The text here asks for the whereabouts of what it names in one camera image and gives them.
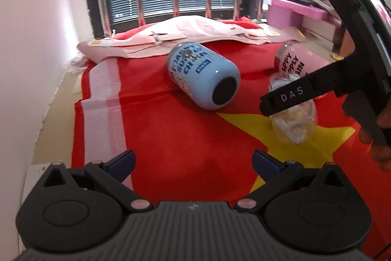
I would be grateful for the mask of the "person's right hand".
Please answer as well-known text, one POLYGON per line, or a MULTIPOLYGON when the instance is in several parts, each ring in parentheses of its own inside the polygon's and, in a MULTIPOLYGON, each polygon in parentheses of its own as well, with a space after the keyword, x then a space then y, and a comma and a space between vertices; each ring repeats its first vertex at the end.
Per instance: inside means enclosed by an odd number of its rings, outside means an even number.
MULTIPOLYGON (((388 103, 388 105, 383 110, 383 112, 381 112, 381 114, 379 114, 379 116, 377 117, 376 122, 380 126, 380 128, 390 128, 391 126, 390 117, 391 117, 391 110, 390 110, 390 103, 388 103)), ((376 145, 370 133, 362 127, 360 128, 358 137, 359 140, 362 142, 362 144, 371 145, 370 151, 371 151, 372 159, 378 163, 380 169, 382 171, 390 171, 391 168, 390 146, 376 145)))

